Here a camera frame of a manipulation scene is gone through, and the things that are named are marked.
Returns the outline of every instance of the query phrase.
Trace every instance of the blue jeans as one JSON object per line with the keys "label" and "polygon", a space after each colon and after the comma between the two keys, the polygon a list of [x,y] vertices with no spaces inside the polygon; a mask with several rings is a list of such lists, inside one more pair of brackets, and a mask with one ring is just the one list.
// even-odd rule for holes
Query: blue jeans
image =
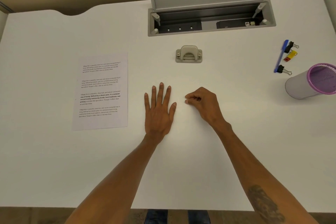
{"label": "blue jeans", "polygon": [[[145,224],[167,224],[168,210],[148,209]],[[189,224],[210,224],[208,211],[188,210]]]}

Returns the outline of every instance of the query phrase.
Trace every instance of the arm tattoo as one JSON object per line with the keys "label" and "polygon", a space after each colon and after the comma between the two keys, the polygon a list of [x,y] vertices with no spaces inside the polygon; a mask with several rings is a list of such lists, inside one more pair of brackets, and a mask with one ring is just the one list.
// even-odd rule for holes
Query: arm tattoo
{"label": "arm tattoo", "polygon": [[282,224],[285,222],[285,217],[279,212],[278,206],[259,185],[253,185],[249,188],[247,196],[255,211],[260,214],[266,224]]}

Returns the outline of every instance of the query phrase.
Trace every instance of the forearm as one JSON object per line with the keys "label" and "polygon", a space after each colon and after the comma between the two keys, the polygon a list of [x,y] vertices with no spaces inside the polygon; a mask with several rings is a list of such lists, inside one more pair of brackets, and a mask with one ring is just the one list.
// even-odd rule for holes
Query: forearm
{"label": "forearm", "polygon": [[254,210],[267,224],[317,223],[256,159],[225,121],[213,126]]}
{"label": "forearm", "polygon": [[123,223],[156,144],[146,134],[140,145],[103,179],[73,212],[66,224]]}

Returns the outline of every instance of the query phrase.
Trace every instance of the paper sheet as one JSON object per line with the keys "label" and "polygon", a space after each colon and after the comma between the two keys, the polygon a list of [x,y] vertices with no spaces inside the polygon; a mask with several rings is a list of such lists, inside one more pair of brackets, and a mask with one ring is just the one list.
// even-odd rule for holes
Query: paper sheet
{"label": "paper sheet", "polygon": [[81,57],[72,130],[127,127],[127,53]]}

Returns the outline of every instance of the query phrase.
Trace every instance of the pen cup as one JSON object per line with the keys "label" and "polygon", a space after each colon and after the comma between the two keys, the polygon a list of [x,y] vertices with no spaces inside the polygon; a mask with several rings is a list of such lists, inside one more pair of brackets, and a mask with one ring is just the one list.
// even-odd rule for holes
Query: pen cup
{"label": "pen cup", "polygon": [[289,78],[285,88],[288,95],[295,99],[336,94],[336,66],[328,63],[313,65],[309,70]]}

